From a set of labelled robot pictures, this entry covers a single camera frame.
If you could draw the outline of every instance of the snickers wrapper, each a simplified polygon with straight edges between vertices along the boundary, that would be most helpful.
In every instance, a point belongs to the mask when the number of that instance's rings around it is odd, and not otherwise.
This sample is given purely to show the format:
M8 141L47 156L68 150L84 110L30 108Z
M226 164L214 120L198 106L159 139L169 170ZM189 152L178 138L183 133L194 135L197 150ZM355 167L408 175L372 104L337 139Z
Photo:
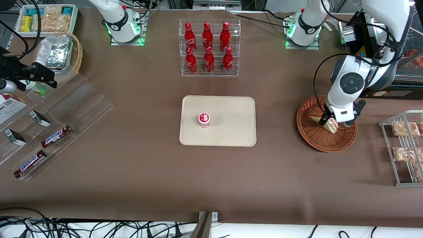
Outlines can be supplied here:
M26 162L20 169L16 170L13 175L15 175L16 178L21 177L23 174L29 172L31 167L41 163L46 157L47 155L42 150L38 151L32 159Z
M41 145L43 148L53 144L54 142L58 141L60 138L62 138L65 134L71 132L72 129L69 127L69 125L63 127L60 129L60 131L54 133L49 138L45 139L44 141L41 141Z

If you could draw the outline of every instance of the wicker basket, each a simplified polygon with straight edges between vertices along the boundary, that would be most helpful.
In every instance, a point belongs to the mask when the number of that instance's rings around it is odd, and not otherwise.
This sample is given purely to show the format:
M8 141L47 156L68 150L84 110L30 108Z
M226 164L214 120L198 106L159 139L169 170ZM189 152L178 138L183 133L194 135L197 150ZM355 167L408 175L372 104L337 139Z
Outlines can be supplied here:
M323 105L326 96L320 95L318 98ZM332 134L308 117L309 110L314 107L317 107L317 100L311 97L300 105L297 112L297 127L304 140L323 152L339 152L350 147L357 137L357 124L350 127L339 124L338 131Z
M81 63L82 63L81 43L78 41L75 35L70 34L68 32L63 31L63 32L54 33L54 36L63 36L63 35L71 37L74 42L74 46L72 48L72 56L71 56L71 62L70 62L71 70L65 75L56 74L54 78L54 80L57 83L62 83L62 84L69 82L72 78L74 78L78 74L79 69L81 67ZM35 58L37 57L37 53L39 49L40 49L40 44L38 44L37 48L35 49L34 61L35 61Z

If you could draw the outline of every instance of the small bottle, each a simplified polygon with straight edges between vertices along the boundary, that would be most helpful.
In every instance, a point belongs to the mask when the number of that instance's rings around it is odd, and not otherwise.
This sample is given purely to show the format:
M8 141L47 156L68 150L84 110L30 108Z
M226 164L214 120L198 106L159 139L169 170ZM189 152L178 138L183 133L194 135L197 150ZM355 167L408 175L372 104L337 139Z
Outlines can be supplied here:
M223 23L223 30L220 33L220 51L225 52L226 48L229 46L231 42L231 33L229 32L229 23Z
M207 73L211 73L214 70L214 55L210 46L206 48L206 54L204 55L204 70Z
M212 34L212 31L210 30L209 22L204 23L203 46L205 49L207 49L207 47L211 47L213 49L213 34Z
M185 61L187 62L187 67L190 74L195 74L197 72L197 62L195 60L195 56L192 54L192 49L187 48L187 56L185 57Z
M192 52L197 51L197 45L195 44L195 34L192 31L191 23L185 23L185 42L188 48L192 49Z
M207 128L210 126L210 115L208 115L207 113L203 112L202 114L200 114L198 116L198 122L200 123L200 126L202 128Z
M20 80L21 83L25 84L26 90L29 90L31 92L34 92L36 95L44 95L47 91L46 86L41 85L37 82L34 81L29 81L29 80Z
M226 48L226 54L223 56L223 73L228 75L232 71L232 62L233 62L233 56L232 56L232 48L227 47Z

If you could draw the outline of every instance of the coca-cola bottle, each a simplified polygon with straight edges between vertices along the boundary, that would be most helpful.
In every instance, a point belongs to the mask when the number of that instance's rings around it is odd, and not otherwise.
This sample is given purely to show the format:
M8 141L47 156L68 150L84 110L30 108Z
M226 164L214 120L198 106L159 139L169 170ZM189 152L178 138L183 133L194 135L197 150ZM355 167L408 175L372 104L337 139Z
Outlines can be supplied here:
M223 73L224 74L230 74L232 71L232 62L233 62L233 56L232 56L232 48L227 47L226 48L226 54L223 56Z
M210 46L206 48L206 54L204 55L204 70L207 73L211 73L214 70L214 55Z
M212 31L210 30L209 22L204 23L203 46L205 49L207 49L207 47L211 47L213 49L213 34L212 34Z
M185 57L185 61L187 62L187 67L190 74L195 74L197 72L197 61L195 60L195 56L192 54L192 49L187 48L187 56Z
M223 23L223 30L220 33L220 51L225 52L226 47L231 42L231 33L229 32L229 23Z
M197 51L197 45L195 44L195 34L192 31L191 23L185 23L185 42L188 48L192 49L192 52Z

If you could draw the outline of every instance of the blue package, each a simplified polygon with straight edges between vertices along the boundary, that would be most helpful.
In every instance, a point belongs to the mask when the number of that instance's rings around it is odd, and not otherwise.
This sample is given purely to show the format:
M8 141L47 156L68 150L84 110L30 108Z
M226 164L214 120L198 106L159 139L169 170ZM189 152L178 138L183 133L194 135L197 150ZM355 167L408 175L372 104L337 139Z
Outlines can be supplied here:
M28 16L32 17L33 15L37 14L37 10L35 8L28 9ZM40 8L40 14L44 15L44 8Z
M72 8L71 7L65 7L63 8L63 14L69 14L72 15Z

